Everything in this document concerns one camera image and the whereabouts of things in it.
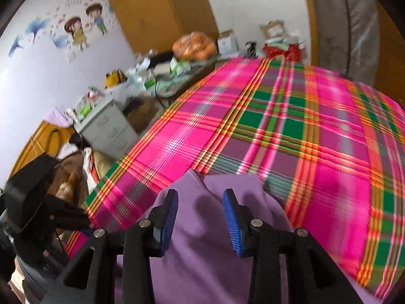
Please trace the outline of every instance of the white drawer cabinet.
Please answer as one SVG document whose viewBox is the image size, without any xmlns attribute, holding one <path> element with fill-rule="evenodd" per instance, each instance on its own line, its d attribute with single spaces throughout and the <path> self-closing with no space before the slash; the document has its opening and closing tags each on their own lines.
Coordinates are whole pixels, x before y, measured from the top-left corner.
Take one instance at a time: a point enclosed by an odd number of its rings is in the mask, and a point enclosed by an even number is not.
<svg viewBox="0 0 405 304">
<path fill-rule="evenodd" d="M 117 108 L 113 98 L 105 98 L 74 128 L 94 150 L 115 160 L 127 153 L 139 140 L 138 134 Z"/>
</svg>

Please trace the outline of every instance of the wooden wardrobe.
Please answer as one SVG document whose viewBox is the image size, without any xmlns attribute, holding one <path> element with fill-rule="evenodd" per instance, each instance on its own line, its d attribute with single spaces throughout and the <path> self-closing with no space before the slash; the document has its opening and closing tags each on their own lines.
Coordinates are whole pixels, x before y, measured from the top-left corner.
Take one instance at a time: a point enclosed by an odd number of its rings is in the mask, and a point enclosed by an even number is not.
<svg viewBox="0 0 405 304">
<path fill-rule="evenodd" d="M 218 29 L 208 0 L 110 0 L 133 52 L 165 52 L 182 35 Z"/>
</svg>

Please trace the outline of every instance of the yellow bag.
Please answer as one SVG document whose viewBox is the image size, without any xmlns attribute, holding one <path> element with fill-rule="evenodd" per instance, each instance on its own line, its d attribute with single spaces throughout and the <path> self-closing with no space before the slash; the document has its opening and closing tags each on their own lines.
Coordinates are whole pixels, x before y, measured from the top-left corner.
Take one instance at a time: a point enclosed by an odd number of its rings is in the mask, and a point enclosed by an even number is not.
<svg viewBox="0 0 405 304">
<path fill-rule="evenodd" d="M 124 73 L 120 69 L 114 70 L 111 74 L 106 75 L 105 89 L 114 87 L 125 81 L 127 81 L 127 78 Z"/>
</svg>

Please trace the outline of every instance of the plaid bed sheet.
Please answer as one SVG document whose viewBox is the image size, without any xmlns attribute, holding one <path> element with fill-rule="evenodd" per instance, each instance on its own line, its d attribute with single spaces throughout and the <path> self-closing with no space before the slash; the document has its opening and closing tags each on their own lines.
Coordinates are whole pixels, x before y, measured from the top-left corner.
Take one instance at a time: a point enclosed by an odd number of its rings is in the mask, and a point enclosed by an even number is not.
<svg viewBox="0 0 405 304">
<path fill-rule="evenodd" d="M 87 210 L 113 232 L 189 168 L 257 173 L 294 227 L 384 298 L 405 266 L 404 131 L 400 106 L 366 85 L 299 63 L 234 59 L 117 161 Z M 70 255 L 85 240 L 74 232 Z"/>
</svg>

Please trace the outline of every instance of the orange plastic bag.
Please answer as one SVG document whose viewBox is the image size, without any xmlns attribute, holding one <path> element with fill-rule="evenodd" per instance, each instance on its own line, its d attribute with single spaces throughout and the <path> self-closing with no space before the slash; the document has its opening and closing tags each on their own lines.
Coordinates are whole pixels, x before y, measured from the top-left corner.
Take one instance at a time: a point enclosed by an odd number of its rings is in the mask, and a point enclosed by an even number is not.
<svg viewBox="0 0 405 304">
<path fill-rule="evenodd" d="M 218 53 L 214 41 L 202 32 L 192 32 L 181 37 L 173 45 L 178 60 L 205 61 Z"/>
</svg>

